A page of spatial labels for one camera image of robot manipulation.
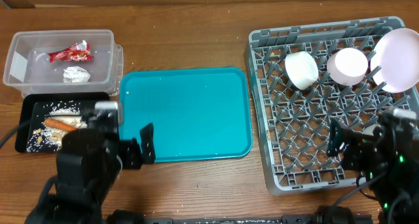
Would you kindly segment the white tissue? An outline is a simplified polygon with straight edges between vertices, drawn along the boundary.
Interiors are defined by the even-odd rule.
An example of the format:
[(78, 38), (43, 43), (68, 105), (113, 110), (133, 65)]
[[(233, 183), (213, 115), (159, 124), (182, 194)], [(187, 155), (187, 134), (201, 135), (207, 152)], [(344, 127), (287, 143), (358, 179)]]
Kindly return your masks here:
[(64, 69), (63, 78), (65, 83), (86, 83), (90, 74), (79, 66), (70, 66)]

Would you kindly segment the black plastic tray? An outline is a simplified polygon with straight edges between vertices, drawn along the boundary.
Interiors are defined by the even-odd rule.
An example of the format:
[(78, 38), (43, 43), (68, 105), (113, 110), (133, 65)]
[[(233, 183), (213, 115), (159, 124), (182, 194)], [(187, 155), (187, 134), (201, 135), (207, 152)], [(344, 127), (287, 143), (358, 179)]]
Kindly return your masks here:
[[(22, 124), (34, 115), (33, 108), (37, 102), (60, 102), (60, 101), (109, 101), (110, 96), (105, 92), (75, 92), (75, 93), (56, 93), (56, 94), (30, 94), (26, 96), (22, 103), (19, 124)], [(26, 152), (26, 144), (29, 136), (29, 127), (17, 132), (14, 148), (19, 153)]]

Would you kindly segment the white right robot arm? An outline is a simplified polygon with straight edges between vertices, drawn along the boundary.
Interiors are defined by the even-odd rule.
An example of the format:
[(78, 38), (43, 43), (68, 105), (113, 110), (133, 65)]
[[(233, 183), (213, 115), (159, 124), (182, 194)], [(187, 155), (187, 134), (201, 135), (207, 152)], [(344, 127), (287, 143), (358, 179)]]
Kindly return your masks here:
[(342, 169), (358, 172), (365, 182), (328, 207), (324, 223), (357, 223), (340, 203), (365, 187), (382, 208), (381, 223), (418, 222), (418, 138), (414, 133), (418, 116), (389, 107), (379, 114), (377, 123), (368, 135), (331, 121), (327, 156), (342, 155)]

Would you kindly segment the teal plastic tray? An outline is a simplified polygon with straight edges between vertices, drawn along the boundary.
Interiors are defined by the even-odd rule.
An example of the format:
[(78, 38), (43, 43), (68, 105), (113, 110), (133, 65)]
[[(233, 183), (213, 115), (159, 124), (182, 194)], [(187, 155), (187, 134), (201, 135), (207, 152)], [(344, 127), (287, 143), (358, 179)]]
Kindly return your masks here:
[(233, 159), (252, 148), (245, 73), (236, 67), (136, 71), (122, 78), (122, 140), (152, 124), (156, 162)]

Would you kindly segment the orange carrot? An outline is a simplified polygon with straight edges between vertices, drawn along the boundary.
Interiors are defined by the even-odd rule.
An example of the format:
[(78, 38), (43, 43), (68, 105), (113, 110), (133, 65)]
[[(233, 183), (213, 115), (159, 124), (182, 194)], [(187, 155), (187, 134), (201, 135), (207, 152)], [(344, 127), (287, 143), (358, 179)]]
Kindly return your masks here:
[(44, 124), (47, 127), (54, 128), (57, 130), (62, 130), (65, 132), (72, 132), (74, 130), (77, 130), (76, 127), (71, 126), (70, 124), (67, 124), (63, 121), (56, 120), (56, 119), (46, 119), (44, 121)]

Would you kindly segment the grey dishwasher rack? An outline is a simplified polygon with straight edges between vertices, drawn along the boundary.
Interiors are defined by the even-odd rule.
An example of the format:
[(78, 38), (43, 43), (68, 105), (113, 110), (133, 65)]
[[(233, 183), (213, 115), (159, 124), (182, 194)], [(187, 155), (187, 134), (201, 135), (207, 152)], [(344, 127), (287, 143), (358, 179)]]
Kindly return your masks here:
[[(355, 86), (340, 86), (327, 72), (328, 59), (352, 47), (372, 58), (388, 32), (403, 28), (396, 16), (289, 26), (252, 31), (244, 53), (253, 95), (266, 188), (273, 195), (353, 186), (355, 172), (341, 168), (341, 156), (328, 157), (329, 123), (362, 131), (384, 109), (418, 110), (418, 91), (384, 90), (369, 71)], [(306, 90), (288, 79), (285, 58), (305, 51), (313, 57), (319, 78)]]

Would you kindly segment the pile of rice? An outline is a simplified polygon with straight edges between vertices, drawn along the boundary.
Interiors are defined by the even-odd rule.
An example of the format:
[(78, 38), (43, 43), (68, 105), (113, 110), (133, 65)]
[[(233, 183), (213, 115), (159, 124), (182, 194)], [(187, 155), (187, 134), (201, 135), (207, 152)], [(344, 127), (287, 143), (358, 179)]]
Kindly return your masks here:
[(45, 126), (46, 119), (63, 121), (77, 129), (86, 128), (82, 121), (81, 101), (37, 102), (34, 105), (26, 151), (28, 153), (54, 153), (62, 148), (62, 138), (68, 133)]

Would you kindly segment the pink bowl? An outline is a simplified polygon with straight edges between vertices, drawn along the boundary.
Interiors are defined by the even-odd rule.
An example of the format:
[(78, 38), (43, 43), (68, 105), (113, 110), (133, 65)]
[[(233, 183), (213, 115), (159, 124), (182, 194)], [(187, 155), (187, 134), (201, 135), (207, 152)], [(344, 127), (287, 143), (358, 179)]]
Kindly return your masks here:
[(327, 61), (327, 71), (334, 82), (352, 86), (360, 83), (368, 69), (364, 53), (356, 48), (343, 48)]

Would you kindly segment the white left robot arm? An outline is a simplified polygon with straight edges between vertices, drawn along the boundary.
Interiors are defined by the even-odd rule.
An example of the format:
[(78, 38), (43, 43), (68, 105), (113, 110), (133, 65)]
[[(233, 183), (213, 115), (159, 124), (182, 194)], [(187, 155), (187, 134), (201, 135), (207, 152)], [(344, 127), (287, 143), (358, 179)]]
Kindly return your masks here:
[(86, 128), (72, 129), (56, 121), (58, 102), (24, 102), (20, 122), (2, 140), (40, 122), (66, 130), (56, 157), (57, 174), (48, 179), (26, 223), (144, 223), (141, 214), (115, 210), (102, 218), (101, 205), (123, 169), (139, 170), (156, 159), (154, 126), (139, 131), (137, 140), (121, 140), (122, 107), (115, 101), (79, 100), (73, 104)]

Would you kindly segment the red snack wrapper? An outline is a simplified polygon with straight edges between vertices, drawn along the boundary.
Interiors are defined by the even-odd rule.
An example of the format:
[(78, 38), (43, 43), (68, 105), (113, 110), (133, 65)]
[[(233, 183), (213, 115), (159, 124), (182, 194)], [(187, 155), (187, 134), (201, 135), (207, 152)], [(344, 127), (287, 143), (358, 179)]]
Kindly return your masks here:
[(56, 60), (63, 62), (89, 62), (93, 60), (93, 56), (90, 51), (90, 44), (85, 40), (76, 43), (64, 50), (48, 53), (49, 62), (55, 62)]

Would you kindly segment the white cup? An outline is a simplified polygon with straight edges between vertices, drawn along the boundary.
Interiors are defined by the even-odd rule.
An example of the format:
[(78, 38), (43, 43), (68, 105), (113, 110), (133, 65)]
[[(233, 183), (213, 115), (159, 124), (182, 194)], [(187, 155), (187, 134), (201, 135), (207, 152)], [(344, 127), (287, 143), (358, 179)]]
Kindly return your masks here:
[(380, 125), (379, 124), (372, 124), (372, 125), (364, 128), (362, 133), (365, 134), (365, 135), (373, 136), (374, 135), (373, 132), (374, 132), (374, 129), (376, 127), (380, 127)]

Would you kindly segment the clear plastic bin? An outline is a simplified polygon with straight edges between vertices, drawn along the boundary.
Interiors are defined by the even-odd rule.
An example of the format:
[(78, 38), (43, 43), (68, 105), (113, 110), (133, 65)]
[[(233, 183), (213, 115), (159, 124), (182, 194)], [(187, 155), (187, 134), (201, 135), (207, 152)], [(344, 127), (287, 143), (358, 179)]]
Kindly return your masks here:
[[(87, 62), (50, 62), (50, 53), (74, 44), (89, 44), (92, 60)], [(81, 67), (90, 74), (85, 83), (66, 83), (68, 67)], [(123, 48), (108, 29), (22, 31), (12, 38), (5, 62), (3, 82), (29, 94), (106, 92), (119, 94), (124, 74)]]

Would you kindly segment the white bowl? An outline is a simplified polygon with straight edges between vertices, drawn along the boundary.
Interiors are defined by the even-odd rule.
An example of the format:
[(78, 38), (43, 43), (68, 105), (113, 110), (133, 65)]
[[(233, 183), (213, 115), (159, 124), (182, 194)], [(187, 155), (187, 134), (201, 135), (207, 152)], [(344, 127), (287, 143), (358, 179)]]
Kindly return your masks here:
[(288, 54), (285, 57), (285, 70), (289, 80), (300, 90), (307, 89), (319, 77), (314, 58), (305, 51)]

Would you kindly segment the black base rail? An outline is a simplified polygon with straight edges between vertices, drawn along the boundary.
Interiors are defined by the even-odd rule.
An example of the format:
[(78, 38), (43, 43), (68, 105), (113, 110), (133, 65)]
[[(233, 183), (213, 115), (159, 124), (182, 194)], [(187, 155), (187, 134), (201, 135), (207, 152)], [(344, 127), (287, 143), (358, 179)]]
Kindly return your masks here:
[(293, 214), (281, 217), (248, 217), (248, 218), (203, 218), (203, 219), (172, 219), (170, 217), (147, 218), (145, 215), (116, 210), (102, 223), (139, 223), (139, 224), (321, 224), (321, 223), (373, 223), (370, 215), (355, 215), (348, 221), (343, 218), (325, 219), (319, 212), (314, 214)]

